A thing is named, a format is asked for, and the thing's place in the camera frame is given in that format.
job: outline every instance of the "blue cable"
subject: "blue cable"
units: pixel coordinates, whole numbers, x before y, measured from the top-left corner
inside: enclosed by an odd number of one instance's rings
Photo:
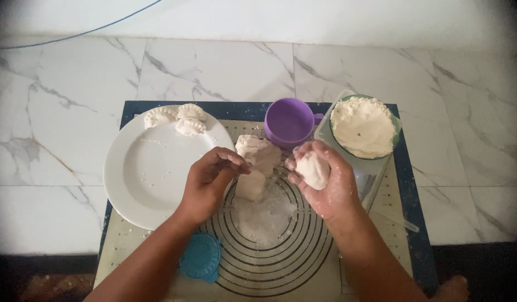
[[[45,45],[45,44],[55,43],[55,42],[64,41],[64,40],[68,40],[68,39],[71,39],[71,38],[76,38],[76,37],[79,37],[79,36],[83,36],[84,34],[88,34],[88,33],[92,33],[92,32],[97,31],[97,30],[105,29],[106,27],[111,26],[111,25],[116,24],[116,23],[119,23],[119,22],[121,22],[122,20],[126,20],[126,19],[128,19],[129,17],[132,17],[133,15],[135,15],[135,14],[137,14],[137,13],[140,13],[140,12],[142,12],[142,11],[144,11],[144,10],[148,9],[148,8],[149,8],[149,7],[151,7],[152,5],[154,5],[154,4],[158,3],[158,2],[161,2],[161,1],[163,1],[163,0],[157,0],[157,1],[156,1],[156,2],[154,2],[154,3],[152,3],[152,4],[149,4],[149,5],[145,6],[145,7],[144,7],[144,8],[142,8],[141,10],[138,10],[138,11],[136,11],[136,12],[134,12],[134,13],[132,13],[132,14],[130,14],[130,15],[128,15],[128,16],[126,16],[126,17],[124,17],[124,18],[121,18],[121,19],[119,19],[119,20],[117,20],[117,21],[115,21],[115,22],[112,22],[112,23],[110,23],[110,24],[106,24],[106,25],[101,26],[101,27],[99,27],[99,28],[97,28],[97,29],[94,29],[94,30],[90,30],[90,31],[87,31],[87,32],[82,32],[82,33],[79,33],[79,34],[75,34],[74,36],[70,36],[70,37],[66,37],[66,38],[61,38],[61,39],[57,39],[57,40],[52,40],[52,41],[48,41],[48,42],[43,42],[43,43],[37,43],[37,44],[31,44],[31,45],[21,45],[21,46],[11,46],[11,47],[2,47],[2,48],[0,48],[0,51],[1,51],[1,50],[4,50],[4,49],[18,49],[18,48],[27,48],[27,47],[33,47],[33,46],[40,46],[40,45]]]

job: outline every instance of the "marble floor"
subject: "marble floor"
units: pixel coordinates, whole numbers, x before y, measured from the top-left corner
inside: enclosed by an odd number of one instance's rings
[[[517,57],[80,37],[0,51],[0,254],[98,251],[125,100],[330,102],[344,88],[399,106],[432,244],[517,238]]]

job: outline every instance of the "blue dumpling mold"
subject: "blue dumpling mold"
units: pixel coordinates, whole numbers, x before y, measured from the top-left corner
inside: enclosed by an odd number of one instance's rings
[[[192,279],[214,283],[221,258],[219,241],[208,233],[195,233],[179,260],[179,271]]]

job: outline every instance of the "purple measuring cup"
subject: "purple measuring cup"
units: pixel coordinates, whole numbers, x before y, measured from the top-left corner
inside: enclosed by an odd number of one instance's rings
[[[320,123],[323,114],[313,111],[303,101],[293,97],[273,102],[264,119],[264,131],[277,147],[291,150],[303,144]]]

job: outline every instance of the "cup handle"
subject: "cup handle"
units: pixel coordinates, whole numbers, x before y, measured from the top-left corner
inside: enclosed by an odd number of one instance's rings
[[[316,114],[313,114],[314,116],[314,124],[315,125],[318,125],[322,119],[324,118],[324,115],[322,113],[316,113]]]

